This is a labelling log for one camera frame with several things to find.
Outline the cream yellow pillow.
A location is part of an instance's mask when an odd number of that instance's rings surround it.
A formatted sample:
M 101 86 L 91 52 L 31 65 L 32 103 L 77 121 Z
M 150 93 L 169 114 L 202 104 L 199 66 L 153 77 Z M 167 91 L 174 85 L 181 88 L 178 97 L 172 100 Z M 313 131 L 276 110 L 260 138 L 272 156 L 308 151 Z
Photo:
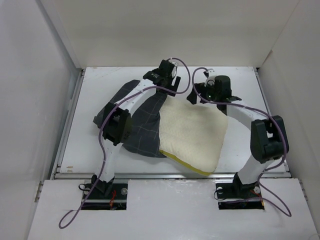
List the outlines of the cream yellow pillow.
M 159 115 L 159 152 L 197 174 L 211 175 L 219 163 L 227 116 L 174 97 L 165 100 Z

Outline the dark grey checked pillowcase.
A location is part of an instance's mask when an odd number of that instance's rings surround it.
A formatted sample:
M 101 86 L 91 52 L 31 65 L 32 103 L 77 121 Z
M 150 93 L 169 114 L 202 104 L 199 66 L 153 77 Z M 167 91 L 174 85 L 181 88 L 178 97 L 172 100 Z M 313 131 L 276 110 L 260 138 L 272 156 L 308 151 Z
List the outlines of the dark grey checked pillowcase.
M 132 115 L 132 132 L 122 145 L 127 151 L 150 158 L 165 158 L 160 152 L 160 109 L 167 94 L 156 92 Z

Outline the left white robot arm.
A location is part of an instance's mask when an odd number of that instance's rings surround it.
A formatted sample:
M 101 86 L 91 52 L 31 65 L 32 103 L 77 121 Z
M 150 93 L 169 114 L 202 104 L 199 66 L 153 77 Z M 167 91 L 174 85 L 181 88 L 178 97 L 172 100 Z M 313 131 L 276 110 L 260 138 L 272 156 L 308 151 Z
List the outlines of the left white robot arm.
M 94 117 L 93 122 L 99 128 L 98 142 L 102 150 L 102 165 L 91 178 L 92 190 L 101 198 L 112 193 L 115 178 L 115 163 L 120 148 L 127 142 L 133 131 L 133 116 L 138 109 L 149 103 L 160 104 L 155 100 L 164 100 L 168 95 L 175 96 L 181 78 L 176 75 L 177 63 L 166 59 L 160 65 L 148 71 L 141 80 L 126 83 Z

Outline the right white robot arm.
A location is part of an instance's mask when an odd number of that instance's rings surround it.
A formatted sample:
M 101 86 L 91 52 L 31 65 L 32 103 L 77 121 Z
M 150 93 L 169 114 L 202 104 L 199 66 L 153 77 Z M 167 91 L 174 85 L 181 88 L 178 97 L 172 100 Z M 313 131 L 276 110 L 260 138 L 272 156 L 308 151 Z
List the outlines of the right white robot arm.
M 271 164 L 289 151 L 284 120 L 279 115 L 248 106 L 231 90 L 231 80 L 226 75 L 206 75 L 205 82 L 192 83 L 187 100 L 193 105 L 215 104 L 224 115 L 237 120 L 250 130 L 250 157 L 234 175 L 231 190 L 237 197 L 243 197 L 254 189 L 262 174 Z

